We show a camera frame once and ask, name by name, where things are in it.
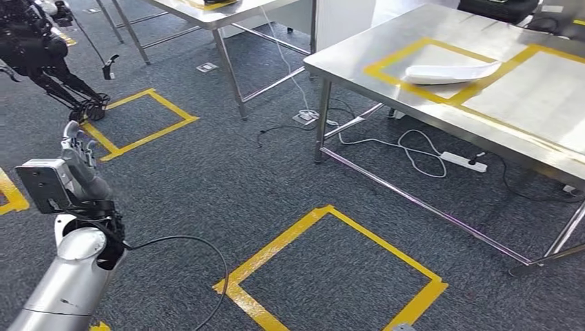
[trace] metal table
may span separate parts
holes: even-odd
[[[296,69],[295,71],[286,75],[282,79],[270,84],[269,86],[266,86],[265,88],[262,88],[262,89],[254,92],[254,93],[251,93],[247,96],[242,96],[240,89],[239,89],[239,85],[237,83],[235,73],[234,73],[234,69],[233,69],[231,61],[230,61],[228,51],[226,49],[226,44],[224,43],[224,39],[221,37],[221,34],[219,32],[220,28],[223,28],[226,26],[233,26],[235,28],[238,28],[240,30],[243,30],[245,32],[253,34],[257,37],[265,39],[267,41],[271,41],[273,43],[278,43],[280,46],[288,48],[288,49],[293,50],[295,52],[298,52],[299,54],[310,55],[310,54],[315,53],[315,47],[316,47],[316,43],[315,43],[316,0],[313,0],[313,12],[312,12],[312,19],[311,19],[311,21],[312,21],[311,42],[310,42],[311,49],[310,50],[304,50],[304,49],[299,48],[297,46],[286,43],[285,41],[280,41],[280,40],[274,38],[273,36],[269,36],[267,34],[260,33],[256,30],[247,29],[247,28],[237,24],[237,22],[243,21],[245,19],[248,19],[248,18],[251,18],[254,16],[258,16],[258,15],[262,15],[263,14],[262,9],[264,9],[266,12],[268,12],[270,10],[284,7],[284,6],[289,5],[293,2],[296,2],[298,0],[237,0],[231,4],[211,5],[212,7],[207,7],[206,9],[203,9],[201,7],[201,5],[198,5],[198,3],[203,3],[203,0],[144,0],[144,1],[153,5],[154,7],[158,7],[162,10],[165,10],[165,11],[161,12],[159,14],[154,14],[154,15],[150,15],[148,17],[142,17],[140,19],[135,19],[133,21],[130,21],[127,18],[126,14],[124,14],[121,6],[119,5],[118,0],[112,0],[114,7],[116,8],[116,10],[117,10],[119,16],[121,17],[122,22],[123,22],[122,24],[116,25],[114,23],[114,21],[112,20],[111,16],[108,14],[108,12],[107,12],[105,6],[103,5],[103,3],[101,2],[101,0],[97,0],[97,3],[99,4],[100,8],[102,9],[102,12],[104,13],[106,19],[108,20],[108,22],[112,26],[112,29],[115,31],[120,42],[123,42],[123,40],[122,40],[119,32],[117,31],[117,29],[120,28],[121,26],[126,27],[128,29],[128,32],[130,33],[130,36],[132,37],[132,40],[134,41],[136,48],[138,48],[138,51],[140,52],[142,59],[144,60],[144,62],[147,65],[150,64],[150,60],[148,58],[148,55],[146,54],[146,51],[145,51],[146,48],[158,45],[158,44],[163,43],[165,41],[175,39],[177,37],[183,36],[183,35],[188,34],[190,32],[200,30],[202,28],[205,30],[210,30],[213,33],[213,38],[215,40],[217,50],[219,51],[219,54],[221,56],[221,64],[223,65],[223,69],[225,70],[225,72],[227,74],[228,81],[229,81],[230,86],[234,92],[235,101],[238,104],[240,116],[244,120],[247,119],[247,116],[248,116],[248,111],[247,111],[246,106],[245,106],[246,102],[248,102],[251,99],[254,99],[255,97],[259,96],[260,94],[280,85],[281,83],[287,81],[288,79],[302,73],[303,71],[305,71],[305,68],[301,67],[299,69]],[[149,19],[157,18],[157,17],[163,16],[165,14],[173,14],[173,15],[180,17],[188,22],[194,23],[197,26],[195,26],[193,28],[189,28],[189,29],[182,31],[182,32],[178,32],[177,34],[160,39],[158,41],[153,41],[153,42],[148,43],[146,45],[142,45],[140,40],[136,36],[136,33],[135,33],[134,29],[132,28],[132,25],[136,24],[136,23],[143,22],[143,21],[147,21]]]
[[[425,5],[305,59],[324,79],[315,161],[323,155],[351,167],[417,205],[461,227],[519,261],[525,272],[585,250],[562,250],[585,217],[585,203],[542,258],[529,259],[455,217],[328,149],[325,140],[365,121],[383,105],[518,161],[562,183],[585,188],[585,46],[449,8]],[[474,83],[412,86],[401,81],[413,64],[467,65],[503,61]],[[380,102],[326,132],[332,83]]]

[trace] table leg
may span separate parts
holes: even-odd
[[[234,68],[232,67],[232,61],[230,61],[230,55],[226,49],[226,44],[224,43],[224,39],[221,37],[219,30],[213,30],[212,33],[213,39],[215,39],[217,51],[221,57],[221,63],[223,64],[224,70],[228,77],[228,82],[230,83],[230,86],[234,92],[234,97],[238,104],[239,114],[241,119],[245,121],[248,119],[248,112],[246,111],[246,105],[244,104],[244,100],[242,99],[241,93],[239,91],[239,86],[237,84]]]
[[[108,23],[112,27],[112,30],[114,30],[114,34],[116,35],[116,38],[118,38],[118,41],[120,41],[120,43],[124,43],[124,39],[122,39],[122,35],[120,34],[120,31],[118,31],[118,29],[116,28],[116,24],[112,20],[110,13],[106,10],[106,7],[103,5],[103,2],[101,2],[101,0],[95,0],[95,2],[97,2],[99,9],[101,9],[101,12],[106,17],[106,21],[108,21]]]
[[[140,55],[142,56],[144,63],[146,63],[147,65],[150,65],[150,60],[148,59],[148,55],[146,55],[144,48],[142,48],[142,45],[140,44],[140,40],[138,40],[138,37],[136,36],[134,29],[132,29],[132,24],[130,23],[130,21],[126,17],[126,14],[124,14],[124,11],[122,11],[122,7],[120,7],[118,0],[112,0],[112,3],[114,4],[114,7],[116,7],[116,10],[118,11],[118,15],[120,15],[120,18],[122,18],[122,22],[124,23],[126,29],[128,29],[128,33],[130,33],[130,37],[132,37],[132,41],[134,41],[134,45],[136,46],[136,48],[138,48],[138,51],[140,52]]]
[[[310,53],[317,52],[317,0],[313,0],[311,5],[311,40]]]
[[[321,87],[321,104],[319,106],[319,122],[317,124],[317,145],[315,146],[315,163],[323,161],[321,148],[325,144],[325,129],[327,126],[327,113],[329,112],[329,98],[331,98],[331,82],[323,80]]]
[[[571,220],[569,220],[569,222],[565,225],[559,236],[555,239],[548,251],[546,251],[544,257],[548,257],[560,252],[560,250],[563,248],[563,245],[572,235],[573,231],[575,231],[575,228],[579,225],[583,218],[585,218],[585,201],[577,209],[573,217],[571,217]]]
[[[509,271],[510,274],[512,276],[520,276],[523,274],[527,274],[536,267],[544,266],[545,263],[550,263],[554,260],[558,260],[576,254],[578,252],[585,251],[585,243],[583,243],[581,245],[577,245],[573,248],[569,248],[561,252],[563,245],[567,242],[569,237],[571,237],[573,231],[575,231],[575,228],[577,228],[577,226],[583,219],[585,219],[585,201],[575,211],[575,214],[573,214],[573,216],[565,225],[559,236],[555,239],[553,244],[546,251],[544,257],[538,260],[531,261],[528,265],[520,265],[515,268],[512,268]]]
[[[573,248],[569,248],[569,249],[564,250],[562,252],[558,252],[557,254],[552,254],[552,255],[549,255],[547,257],[543,257],[542,259],[535,260],[528,265],[519,265],[517,267],[510,269],[508,272],[514,277],[522,276],[524,274],[530,273],[532,270],[534,270],[534,268],[544,266],[545,263],[548,264],[550,262],[553,262],[554,260],[558,260],[558,259],[562,259],[564,257],[572,256],[574,254],[577,254],[578,252],[585,252],[585,243],[582,243],[581,245],[577,245]]]

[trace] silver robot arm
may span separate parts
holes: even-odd
[[[67,125],[59,159],[33,159],[17,167],[39,211],[55,219],[57,256],[9,331],[88,329],[126,251],[92,226],[99,222],[123,239],[108,184],[96,175],[90,142],[76,122]]]

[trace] black cable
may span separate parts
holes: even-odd
[[[313,131],[315,128],[317,128],[317,126],[313,126],[312,128],[309,129],[305,129],[305,128],[301,128],[299,126],[275,126],[274,128],[270,128],[270,129],[266,129],[266,130],[260,130],[260,133],[256,136],[256,144],[258,145],[258,148],[262,148],[262,144],[260,143],[260,137],[265,134],[268,133],[272,130],[278,130],[278,129],[297,129],[297,130],[303,130],[303,131]]]
[[[97,50],[97,48],[93,44],[93,41],[91,40],[90,36],[88,36],[88,34],[86,33],[86,30],[83,28],[83,25],[81,23],[79,23],[79,21],[77,21],[77,18],[75,17],[75,15],[73,15],[73,13],[71,14],[71,16],[73,17],[73,20],[75,21],[75,23],[77,23],[77,26],[79,26],[81,33],[83,33],[83,35],[86,36],[86,39],[90,42],[90,45],[92,46],[93,50],[95,51],[95,53],[99,57],[101,64],[103,64],[105,66],[106,62],[103,60],[103,57],[101,57],[101,54],[99,54],[99,51]]]
[[[581,203],[583,201],[585,201],[585,199],[578,199],[578,200],[563,200],[563,199],[555,199],[555,198],[545,198],[545,197],[529,197],[528,195],[522,194],[521,192],[518,192],[516,190],[514,190],[510,184],[508,183],[508,179],[507,179],[507,172],[508,172],[508,165],[506,164],[506,161],[504,160],[503,157],[499,156],[498,154],[494,154],[495,156],[497,156],[499,158],[499,160],[502,162],[502,164],[504,165],[504,171],[502,172],[502,181],[504,182],[504,186],[506,186],[506,189],[510,192],[513,193],[521,198],[525,198],[527,200],[530,201],[535,201],[535,202],[560,202],[560,203]]]
[[[345,105],[345,106],[346,106],[346,107],[349,109],[349,111],[350,111],[350,112],[353,114],[353,108],[352,108],[352,107],[349,105],[349,103],[347,103],[347,102],[345,102],[345,101],[343,101],[343,100],[336,99],[336,98],[329,98],[329,100],[333,100],[333,101],[341,102],[341,103],[342,103],[342,104],[344,104],[344,105]]]
[[[67,213],[75,216],[80,221],[84,221],[84,222],[87,222],[87,223],[92,224],[98,230],[102,231],[106,236],[110,237],[112,240],[116,241],[117,243],[119,243],[120,245],[122,245],[127,250],[139,250],[140,248],[144,248],[144,247],[146,247],[148,245],[152,245],[154,243],[159,243],[161,241],[167,241],[167,240],[173,240],[173,239],[191,239],[191,240],[199,241],[201,243],[205,243],[207,246],[211,247],[217,253],[217,255],[219,255],[219,258],[221,259],[221,262],[224,265],[224,272],[225,272],[225,275],[224,275],[224,288],[221,291],[221,296],[219,297],[219,301],[217,302],[217,305],[215,306],[215,308],[213,309],[213,311],[209,314],[209,316],[207,316],[203,320],[203,322],[201,322],[195,328],[195,331],[201,329],[204,325],[207,324],[207,322],[209,322],[209,320],[211,320],[215,316],[215,314],[219,310],[219,307],[221,306],[221,303],[224,301],[224,298],[226,297],[226,293],[228,291],[228,283],[229,283],[229,280],[230,280],[230,271],[228,269],[228,264],[226,262],[226,258],[219,251],[219,249],[217,247],[215,247],[215,245],[213,245],[209,241],[207,241],[205,239],[202,239],[202,238],[199,238],[199,237],[177,235],[177,236],[168,236],[168,237],[162,237],[162,238],[158,238],[158,239],[153,239],[151,241],[148,241],[148,242],[143,243],[143,244],[138,245],[138,246],[130,246],[127,243],[125,243],[123,240],[121,240],[112,230],[108,229],[107,227],[103,226],[103,224],[100,223],[102,221],[110,220],[109,217],[106,217],[105,219],[85,219],[85,217],[83,215],[77,214],[76,212],[73,212],[72,210],[67,210]]]
[[[315,112],[318,112],[319,110],[316,109],[309,109]],[[347,112],[349,115],[351,115],[352,118],[355,118],[355,114],[353,113],[353,111],[351,110],[347,110],[344,108],[329,108],[329,110],[341,110],[342,112]],[[265,129],[265,130],[260,130],[260,133],[256,136],[256,144],[258,145],[258,148],[262,148],[262,144],[260,143],[260,137],[265,134],[268,133],[272,130],[278,130],[278,129],[297,129],[297,130],[303,130],[303,131],[313,131],[314,129],[317,128],[317,126],[313,126],[312,128],[301,128],[300,126],[275,126],[274,128],[269,128],[269,129]]]

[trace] yellow tape outline on table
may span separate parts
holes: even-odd
[[[115,157],[119,157],[120,155],[122,155],[130,150],[133,150],[139,146],[142,146],[147,142],[153,141],[156,138],[162,137],[165,134],[168,134],[172,131],[175,131],[176,129],[182,128],[182,127],[186,126],[187,124],[199,119],[199,117],[192,116],[191,114],[188,114],[187,112],[185,112],[181,108],[179,108],[176,105],[174,105],[173,103],[171,103],[169,100],[163,98],[160,94],[155,92],[154,88],[149,88],[147,90],[144,90],[142,92],[138,92],[137,94],[134,94],[134,95],[129,96],[127,98],[124,98],[122,100],[111,103],[108,105],[108,107],[106,109],[111,110],[113,108],[116,108],[118,106],[121,106],[125,103],[131,102],[133,100],[136,100],[136,99],[138,99],[140,97],[144,97],[144,96],[152,97],[154,100],[158,101],[158,103],[165,106],[167,109],[173,111],[175,114],[179,115],[183,120],[169,126],[168,128],[165,128],[163,130],[155,132],[147,137],[144,137],[138,141],[135,141],[134,143],[130,143],[130,144],[128,144],[124,147],[120,147],[120,148],[117,147],[116,145],[114,145],[114,143],[112,143],[108,138],[106,138],[106,136],[104,136],[100,131],[98,131],[98,129],[96,129],[93,125],[91,125],[91,123],[85,122],[84,124],[81,125],[81,127],[87,133],[91,134],[105,149],[107,149],[110,152],[110,154],[100,158],[101,161],[109,161]]]
[[[443,283],[441,277],[437,276],[434,272],[425,268],[422,264],[416,262],[416,260],[404,254],[396,247],[384,241],[382,238],[359,225],[346,215],[340,213],[332,205],[327,205],[326,207],[316,208],[309,212],[289,229],[282,232],[282,234],[267,246],[258,251],[258,253],[249,258],[249,260],[231,272],[226,295],[244,312],[246,312],[246,314],[252,317],[252,319],[254,319],[254,321],[256,321],[256,323],[258,323],[263,329],[270,331],[288,330],[283,323],[269,313],[269,311],[258,303],[258,301],[252,298],[239,284],[254,271],[258,270],[263,264],[268,262],[268,260],[273,258],[289,243],[298,238],[303,232],[315,225],[318,220],[323,219],[327,214],[337,217],[339,220],[373,240],[378,245],[382,246],[387,251],[394,254],[396,257],[430,279],[430,282],[427,283],[427,285],[412,300],[410,300],[410,302],[390,321],[383,331],[391,331],[392,328],[401,323],[407,323],[409,325],[414,324],[425,310],[430,307],[435,299],[448,287],[448,284]],[[221,293],[224,281],[225,280],[222,279],[219,283],[213,286],[218,293]]]
[[[452,96],[449,99],[446,99],[446,98],[440,97],[432,92],[429,92],[423,88],[420,88],[419,86],[407,83],[407,82],[402,81],[396,77],[390,76],[389,74],[386,74],[383,71],[384,68],[391,65],[392,63],[395,63],[395,62],[399,61],[400,59],[407,57],[408,55],[416,52],[417,50],[419,50],[427,45],[439,46],[441,48],[445,48],[447,50],[450,50],[450,51],[453,51],[453,52],[456,52],[456,53],[459,53],[462,55],[466,55],[467,57],[478,59],[478,60],[481,60],[484,62],[490,63],[490,62],[496,61],[496,60],[491,59],[489,57],[485,57],[484,55],[470,52],[470,51],[465,50],[463,48],[458,48],[456,46],[449,45],[449,44],[444,43],[442,41],[438,41],[438,40],[434,40],[434,39],[431,39],[428,37],[424,37],[424,38],[421,38],[421,39],[415,41],[414,43],[410,44],[409,46],[406,46],[405,48],[398,50],[398,51],[388,55],[387,57],[384,57],[380,61],[366,66],[364,68],[364,73],[366,73],[374,78],[385,81],[386,83],[389,83],[391,85],[399,86],[401,89],[404,89],[408,92],[416,94],[416,95],[423,97],[429,101],[433,101],[435,103],[443,103],[443,104],[455,107],[455,108],[457,108],[457,109],[459,109],[467,114],[470,114],[470,115],[473,115],[474,117],[477,117],[478,119],[480,119],[482,121],[488,122],[490,125],[496,126],[498,129],[503,130],[509,134],[514,134],[515,136],[517,136],[521,139],[530,141],[531,143],[538,145],[540,147],[563,153],[568,158],[570,158],[578,163],[585,164],[585,155],[582,155],[578,151],[571,150],[570,148],[566,148],[564,146],[559,145],[558,143],[555,143],[554,141],[539,137],[536,134],[533,134],[531,132],[528,132],[526,130],[518,128],[517,126],[513,126],[509,123],[506,123],[505,121],[502,121],[500,119],[496,119],[495,117],[485,115],[485,114],[481,113],[480,111],[463,106],[463,103],[465,103],[467,100],[471,99],[472,97],[474,97],[475,95],[480,93],[483,89],[487,88],[488,86],[490,86],[491,84],[496,82],[498,79],[501,79],[503,76],[505,76],[510,71],[514,70],[515,68],[517,68],[518,66],[520,66],[524,62],[528,61],[531,57],[533,57],[538,52],[545,52],[548,54],[555,55],[557,57],[561,57],[563,59],[568,59],[571,61],[576,61],[576,62],[585,64],[584,58],[578,57],[578,56],[573,55],[573,54],[565,53],[565,52],[562,52],[559,50],[555,50],[552,48],[548,48],[546,46],[530,44],[524,50],[522,50],[520,53],[516,54],[512,59],[508,60],[507,62],[504,62],[495,74],[492,74],[491,76],[483,78],[483,79],[478,79],[477,81],[468,84],[464,89],[459,91],[457,94],[455,94],[454,96]]]
[[[14,185],[2,168],[0,168],[0,192],[6,197],[6,200],[8,200],[7,203],[0,205],[0,215],[4,215],[12,210],[20,212],[30,207],[28,201],[22,193],[20,193],[19,189]]]
[[[204,3],[204,0],[179,0],[179,1],[186,4],[186,5],[189,5],[191,7],[195,7],[197,9],[202,9],[202,10],[214,10],[214,9],[225,7],[227,5],[231,5],[232,3],[238,2],[238,0],[233,0],[233,1],[223,2],[223,3],[214,3],[212,5],[206,5]]]

